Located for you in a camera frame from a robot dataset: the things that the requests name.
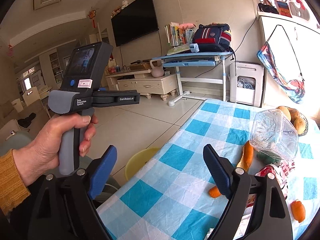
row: metal screw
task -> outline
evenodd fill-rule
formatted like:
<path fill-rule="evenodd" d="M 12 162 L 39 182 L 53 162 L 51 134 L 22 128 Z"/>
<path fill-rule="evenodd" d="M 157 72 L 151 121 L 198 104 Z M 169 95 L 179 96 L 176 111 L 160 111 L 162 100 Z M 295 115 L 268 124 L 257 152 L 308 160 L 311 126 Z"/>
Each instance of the metal screw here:
<path fill-rule="evenodd" d="M 82 176 L 84 174 L 85 174 L 85 170 L 84 169 L 77 170 L 77 175 Z"/>
<path fill-rule="evenodd" d="M 239 175 L 242 175 L 242 174 L 244 174 L 244 170 L 241 168 L 236 168 L 236 173 Z"/>
<path fill-rule="evenodd" d="M 53 179 L 53 174 L 49 174 L 45 178 L 46 178 L 46 180 L 52 180 Z"/>
<path fill-rule="evenodd" d="M 274 179 L 275 178 L 275 175 L 271 172 L 268 173 L 268 178 L 269 179 Z"/>

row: handheld data acquisition device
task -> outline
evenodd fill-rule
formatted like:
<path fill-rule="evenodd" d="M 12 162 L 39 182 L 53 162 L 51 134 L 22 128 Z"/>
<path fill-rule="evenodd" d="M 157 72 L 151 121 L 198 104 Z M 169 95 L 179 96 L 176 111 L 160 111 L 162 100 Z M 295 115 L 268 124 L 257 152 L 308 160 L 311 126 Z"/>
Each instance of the handheld data acquisition device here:
<path fill-rule="evenodd" d="M 90 115 L 93 107 L 138 104 L 140 94 L 130 91 L 99 91 L 113 47 L 98 42 L 74 49 L 59 90 L 49 94 L 48 106 L 56 114 Z M 79 167 L 79 145 L 87 127 L 71 129 L 62 136 L 59 172 L 69 175 Z"/>

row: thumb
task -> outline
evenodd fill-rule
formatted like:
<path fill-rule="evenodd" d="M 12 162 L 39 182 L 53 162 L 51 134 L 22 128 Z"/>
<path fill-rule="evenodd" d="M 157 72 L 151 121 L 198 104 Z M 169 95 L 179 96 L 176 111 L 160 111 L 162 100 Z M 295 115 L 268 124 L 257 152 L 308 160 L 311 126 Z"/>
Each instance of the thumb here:
<path fill-rule="evenodd" d="M 62 136 L 63 133 L 72 128 L 83 128 L 89 125 L 91 117 L 89 115 L 81 116 L 77 113 L 61 115 L 51 119 L 49 125 L 50 133 L 56 136 Z"/>

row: yellow plastic bucket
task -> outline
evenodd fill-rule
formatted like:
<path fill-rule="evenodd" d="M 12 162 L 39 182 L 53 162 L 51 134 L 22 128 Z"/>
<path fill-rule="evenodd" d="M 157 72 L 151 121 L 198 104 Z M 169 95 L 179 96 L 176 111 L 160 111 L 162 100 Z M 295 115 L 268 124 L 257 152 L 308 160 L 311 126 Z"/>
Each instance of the yellow plastic bucket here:
<path fill-rule="evenodd" d="M 160 149 L 150 148 L 133 155 L 124 168 L 124 176 L 128 181 L 131 179 Z"/>

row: blue gripper pad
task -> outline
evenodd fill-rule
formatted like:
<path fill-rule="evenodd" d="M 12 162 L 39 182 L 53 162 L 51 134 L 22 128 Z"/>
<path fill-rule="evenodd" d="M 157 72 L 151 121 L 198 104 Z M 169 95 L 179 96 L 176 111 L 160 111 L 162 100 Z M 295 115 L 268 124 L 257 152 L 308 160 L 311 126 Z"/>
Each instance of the blue gripper pad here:
<path fill-rule="evenodd" d="M 88 195 L 91 199 L 94 199 L 97 195 L 101 194 L 113 169 L 113 166 L 116 164 L 116 147 L 110 145 L 100 159 L 100 164 L 90 178 Z"/>
<path fill-rule="evenodd" d="M 230 199 L 233 182 L 233 166 L 226 158 L 219 157 L 210 144 L 203 148 L 203 159 L 214 179 L 220 193 Z"/>

